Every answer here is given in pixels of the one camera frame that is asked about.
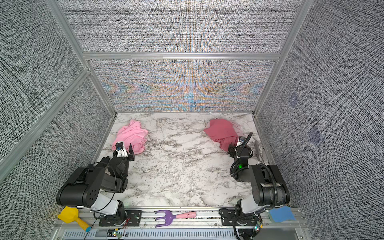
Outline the light pink cloth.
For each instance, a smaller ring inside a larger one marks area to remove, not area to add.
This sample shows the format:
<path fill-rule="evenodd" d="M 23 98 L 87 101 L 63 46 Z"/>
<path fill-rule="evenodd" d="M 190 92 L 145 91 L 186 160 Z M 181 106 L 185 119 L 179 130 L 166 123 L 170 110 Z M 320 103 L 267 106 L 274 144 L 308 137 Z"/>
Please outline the light pink cloth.
<path fill-rule="evenodd" d="M 116 150 L 116 143 L 123 142 L 127 150 L 129 145 L 132 145 L 134 154 L 140 154 L 145 150 L 148 133 L 148 130 L 142 128 L 140 121 L 132 119 L 128 125 L 119 129 L 112 151 Z"/>

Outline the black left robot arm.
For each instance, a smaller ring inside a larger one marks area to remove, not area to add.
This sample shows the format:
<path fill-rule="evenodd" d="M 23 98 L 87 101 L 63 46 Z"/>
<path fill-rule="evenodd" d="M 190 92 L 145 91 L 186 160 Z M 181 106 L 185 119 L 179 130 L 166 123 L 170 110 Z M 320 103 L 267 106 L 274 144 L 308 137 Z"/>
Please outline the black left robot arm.
<path fill-rule="evenodd" d="M 57 204 L 65 207 L 89 209 L 100 216 L 99 226 L 121 226 L 128 220 L 122 201 L 100 193 L 123 193 L 128 185 L 129 163 L 135 160 L 132 145 L 125 147 L 123 142 L 115 145 L 113 157 L 85 168 L 77 168 L 57 193 Z"/>

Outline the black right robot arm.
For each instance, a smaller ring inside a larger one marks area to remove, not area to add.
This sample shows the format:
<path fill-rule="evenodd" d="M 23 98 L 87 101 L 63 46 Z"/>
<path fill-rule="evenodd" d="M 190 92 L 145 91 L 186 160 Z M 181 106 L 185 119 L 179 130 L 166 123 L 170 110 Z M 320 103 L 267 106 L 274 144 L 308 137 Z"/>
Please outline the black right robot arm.
<path fill-rule="evenodd" d="M 252 240 L 261 231 L 261 214 L 290 202 L 290 193 L 276 165 L 250 165 L 253 151 L 248 146 L 230 145 L 228 154 L 234 158 L 230 175 L 237 182 L 250 183 L 251 195 L 239 200 L 234 209 L 219 209 L 223 226 L 231 226 L 237 240 Z"/>

